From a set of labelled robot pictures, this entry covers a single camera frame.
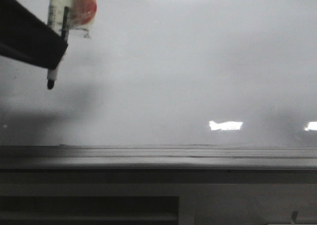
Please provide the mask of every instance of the marker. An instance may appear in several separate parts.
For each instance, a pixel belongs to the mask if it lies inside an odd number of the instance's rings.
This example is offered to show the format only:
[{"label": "marker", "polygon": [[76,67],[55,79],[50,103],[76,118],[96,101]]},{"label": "marker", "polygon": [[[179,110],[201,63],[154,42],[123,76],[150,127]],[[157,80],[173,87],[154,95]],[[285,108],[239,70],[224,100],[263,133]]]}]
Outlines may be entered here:
[{"label": "marker", "polygon": [[[65,41],[68,39],[69,23],[69,10],[72,6],[73,0],[50,0],[48,26],[59,34]],[[55,70],[48,70],[48,84],[47,87],[51,90],[54,87],[57,79],[58,67]]]}]

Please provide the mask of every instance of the vent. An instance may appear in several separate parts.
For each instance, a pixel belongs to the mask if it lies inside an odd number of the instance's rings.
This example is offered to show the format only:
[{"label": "vent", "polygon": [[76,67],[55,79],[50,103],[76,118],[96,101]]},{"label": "vent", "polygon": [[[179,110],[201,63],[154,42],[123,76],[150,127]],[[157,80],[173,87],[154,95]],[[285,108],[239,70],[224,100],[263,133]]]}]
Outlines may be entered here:
[{"label": "vent", "polygon": [[176,225],[178,197],[0,197],[2,225]]}]

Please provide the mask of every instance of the metal ledge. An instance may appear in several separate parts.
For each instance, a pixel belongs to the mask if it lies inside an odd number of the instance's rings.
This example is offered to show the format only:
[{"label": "metal ledge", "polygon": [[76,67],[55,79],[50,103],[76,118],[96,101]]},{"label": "metal ledge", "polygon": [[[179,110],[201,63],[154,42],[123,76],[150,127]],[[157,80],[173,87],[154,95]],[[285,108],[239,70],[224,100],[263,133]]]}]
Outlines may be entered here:
[{"label": "metal ledge", "polygon": [[317,169],[317,149],[213,145],[0,146],[0,169]]}]

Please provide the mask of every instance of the red object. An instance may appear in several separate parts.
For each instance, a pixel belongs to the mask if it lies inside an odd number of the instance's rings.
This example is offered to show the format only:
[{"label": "red object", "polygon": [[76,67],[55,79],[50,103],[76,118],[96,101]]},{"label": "red object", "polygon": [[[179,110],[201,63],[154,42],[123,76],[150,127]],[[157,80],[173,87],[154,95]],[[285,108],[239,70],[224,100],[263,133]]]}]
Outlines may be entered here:
[{"label": "red object", "polygon": [[96,0],[74,0],[72,10],[73,25],[85,25],[92,21],[97,12]]}]

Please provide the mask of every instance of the white surface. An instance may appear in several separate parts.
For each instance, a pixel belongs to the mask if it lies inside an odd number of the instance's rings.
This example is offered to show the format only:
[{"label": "white surface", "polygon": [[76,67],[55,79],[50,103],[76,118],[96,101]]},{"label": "white surface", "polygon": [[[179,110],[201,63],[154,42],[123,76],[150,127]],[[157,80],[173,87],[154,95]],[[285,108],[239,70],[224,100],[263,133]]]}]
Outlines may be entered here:
[{"label": "white surface", "polygon": [[[19,1],[46,21],[49,0]],[[53,91],[0,57],[0,145],[316,145],[316,0],[98,4]]]}]

